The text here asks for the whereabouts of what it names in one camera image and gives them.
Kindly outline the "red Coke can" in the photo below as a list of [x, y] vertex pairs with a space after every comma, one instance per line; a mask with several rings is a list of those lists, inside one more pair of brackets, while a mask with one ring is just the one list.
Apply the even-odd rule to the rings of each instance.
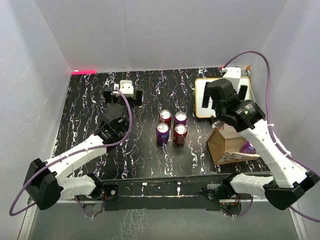
[[183, 145], [186, 141], [187, 133], [188, 133], [188, 130], [185, 125], [183, 124], [176, 125], [173, 131], [173, 143], [176, 146]]
[[159, 112], [159, 123], [165, 123], [168, 127], [171, 127], [172, 114], [169, 110], [164, 109]]

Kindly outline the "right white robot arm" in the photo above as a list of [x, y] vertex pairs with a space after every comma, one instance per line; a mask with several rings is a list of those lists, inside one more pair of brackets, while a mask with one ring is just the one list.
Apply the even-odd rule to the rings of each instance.
[[315, 186], [320, 178], [278, 148], [280, 141], [271, 135], [263, 110], [250, 99], [241, 98], [232, 83], [220, 78], [205, 85], [216, 117], [234, 127], [260, 155], [272, 175], [231, 174], [221, 184], [223, 194], [233, 199], [239, 194], [266, 198], [275, 208], [285, 210]]

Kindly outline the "purple Fanta can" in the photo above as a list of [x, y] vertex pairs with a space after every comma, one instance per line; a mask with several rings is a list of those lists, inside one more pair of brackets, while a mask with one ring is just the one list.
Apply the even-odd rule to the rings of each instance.
[[179, 111], [174, 116], [173, 126], [176, 127], [177, 125], [187, 125], [188, 117], [185, 112]]
[[254, 155], [256, 154], [256, 149], [250, 144], [249, 141], [246, 141], [243, 146], [239, 149], [240, 153], [243, 154], [250, 154], [250, 155]]
[[169, 126], [162, 122], [159, 123], [156, 128], [156, 140], [160, 144], [165, 144], [168, 142], [170, 136], [170, 128]]

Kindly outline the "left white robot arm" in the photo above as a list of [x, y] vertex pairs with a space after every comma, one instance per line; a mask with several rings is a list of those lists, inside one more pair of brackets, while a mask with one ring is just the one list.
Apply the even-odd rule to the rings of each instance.
[[24, 187], [40, 210], [47, 210], [59, 199], [85, 195], [93, 200], [103, 195], [103, 183], [93, 174], [71, 177], [71, 173], [123, 143], [133, 126], [132, 108], [141, 106], [143, 90], [129, 83], [105, 88], [108, 104], [100, 127], [86, 140], [59, 156], [33, 160], [27, 170]]

